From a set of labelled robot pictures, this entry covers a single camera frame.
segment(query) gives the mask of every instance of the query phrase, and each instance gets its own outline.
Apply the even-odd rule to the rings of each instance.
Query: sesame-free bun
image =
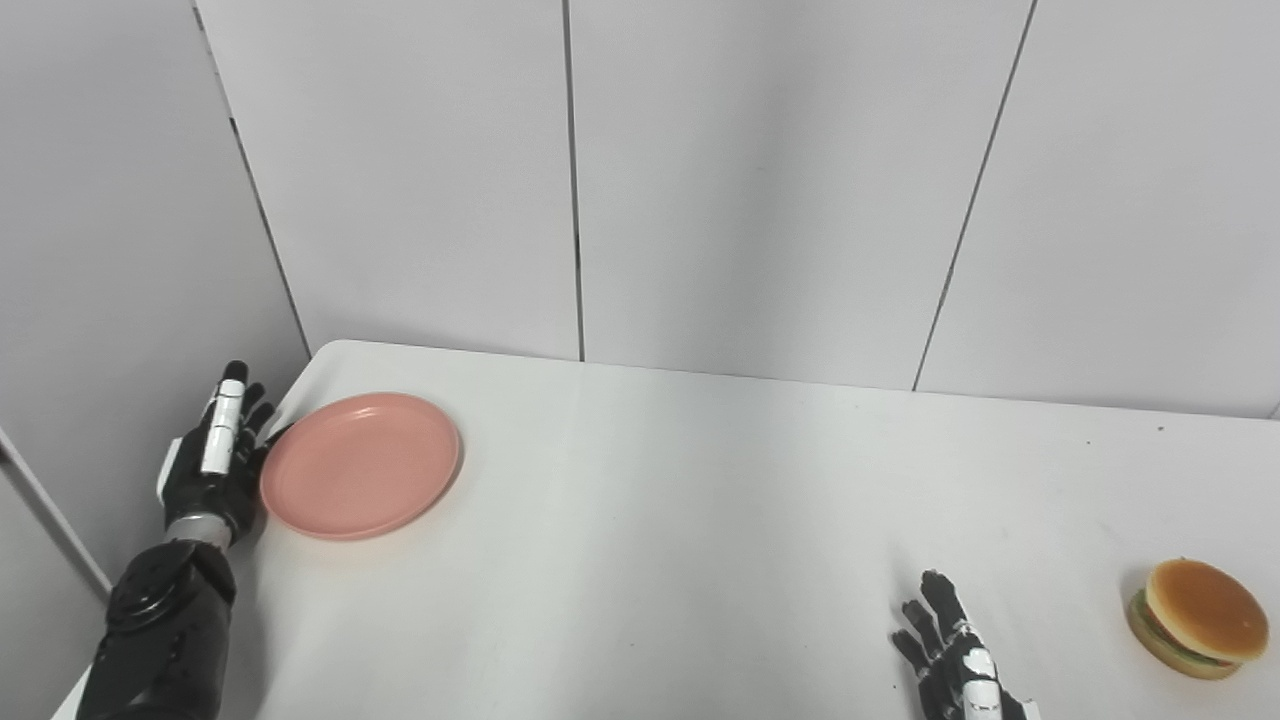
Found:
[[[1147,577],[1147,605],[1185,648],[1247,662],[1267,648],[1267,616],[1235,578],[1196,560],[1166,560]]]

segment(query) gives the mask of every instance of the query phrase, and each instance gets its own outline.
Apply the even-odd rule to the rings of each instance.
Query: toy hamburger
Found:
[[[1129,628],[1174,670],[1220,680],[1267,648],[1267,616],[1226,573],[1196,560],[1166,560],[1129,601]]]

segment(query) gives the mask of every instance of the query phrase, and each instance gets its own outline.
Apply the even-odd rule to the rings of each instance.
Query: white wall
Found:
[[[910,388],[1028,6],[573,3],[586,359]]]
[[[561,0],[201,0],[312,348],[577,357]]]
[[[205,0],[312,345],[911,387],[1029,3]],[[1276,12],[1042,0],[920,389],[1266,416]]]
[[[306,352],[188,5],[3,3],[0,99],[0,425],[114,579],[227,360]]]
[[[1265,418],[1280,8],[1041,0],[920,389]]]
[[[92,660],[104,607],[14,482],[0,459],[0,698],[8,720],[44,720]]]

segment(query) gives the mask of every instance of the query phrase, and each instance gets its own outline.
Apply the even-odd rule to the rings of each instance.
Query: robotic arm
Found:
[[[920,578],[920,594],[937,614],[937,626],[920,601],[911,600],[902,603],[902,614],[920,639],[908,630],[890,639],[915,669],[925,720],[1041,720],[1034,702],[1014,700],[1001,687],[996,661],[965,616],[951,580],[928,570]]]
[[[165,542],[142,551],[111,591],[77,720],[214,720],[221,705],[236,580],[225,551],[253,525],[274,413],[248,368],[227,365],[200,424],[160,471]]]

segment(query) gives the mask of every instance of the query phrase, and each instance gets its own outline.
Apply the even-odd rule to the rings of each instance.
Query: white table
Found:
[[[238,546],[224,720],[905,720],[925,568],[1048,720],[1280,705],[1280,653],[1193,680],[1123,615],[1185,555],[1280,619],[1280,423],[347,341],[282,421],[372,391],[444,407],[461,473],[381,538]]]

